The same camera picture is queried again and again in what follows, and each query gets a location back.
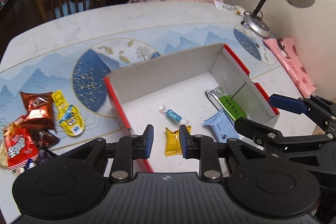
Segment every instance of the dining table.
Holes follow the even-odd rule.
[[[117,141],[122,133],[100,84],[103,75],[99,78],[95,73],[145,62],[152,54],[162,56],[216,42],[228,43],[251,63],[248,67],[256,68],[250,69],[250,78],[269,96],[301,97],[272,52],[264,48],[259,58],[244,47],[248,32],[242,29],[241,20],[240,15],[218,10],[210,3],[148,2],[101,7],[39,25],[13,38],[1,60],[0,97],[6,101],[0,98],[0,122],[6,125],[24,114],[21,90],[42,93],[61,89],[69,103],[80,106],[86,129],[77,137],[56,129],[61,141],[51,151],[60,155],[96,137]],[[262,39],[254,34],[251,37],[261,52]],[[91,99],[95,87],[86,87],[83,70],[89,77],[92,73],[92,83],[101,89],[96,94],[102,103],[97,103],[98,97]],[[274,128],[284,136],[313,133],[315,124],[305,115],[279,112]],[[13,172],[0,168],[0,210],[7,223],[20,216],[11,192],[15,179]]]

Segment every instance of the green snack package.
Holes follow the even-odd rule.
[[[233,121],[240,117],[246,118],[245,112],[236,104],[236,102],[229,94],[225,92],[221,86],[218,86],[213,90],[206,90],[205,92],[212,103],[218,108],[218,110],[220,110],[219,108],[224,108]]]

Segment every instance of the yellow minion packet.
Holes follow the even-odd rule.
[[[84,120],[79,110],[74,105],[69,105],[60,90],[52,95],[58,108],[58,124],[61,125],[69,136],[77,136],[84,131]]]

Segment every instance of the dark chocolate wrapper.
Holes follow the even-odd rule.
[[[48,128],[55,130],[52,92],[33,94],[20,92],[26,118],[20,123],[23,128]]]
[[[33,139],[33,142],[40,150],[41,148],[52,147],[59,143],[59,138],[51,134],[46,129],[30,129],[29,133]]]
[[[37,165],[45,163],[53,158],[57,157],[57,155],[46,148],[42,148],[39,151],[39,158],[37,160]]]

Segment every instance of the cardboard box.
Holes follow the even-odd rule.
[[[277,109],[268,104],[268,95],[253,83],[248,70],[234,52],[224,44],[193,48],[113,71],[105,78],[111,104],[120,118],[125,134],[141,135],[147,124],[154,126],[154,142],[149,165],[155,172],[197,172],[199,161],[184,160],[182,155],[165,156],[165,128],[177,130],[179,125],[159,112],[163,105],[189,121],[191,134],[211,136],[203,121],[217,109],[205,90],[221,86],[245,111],[248,118],[273,127]],[[241,139],[255,144],[241,136]]]

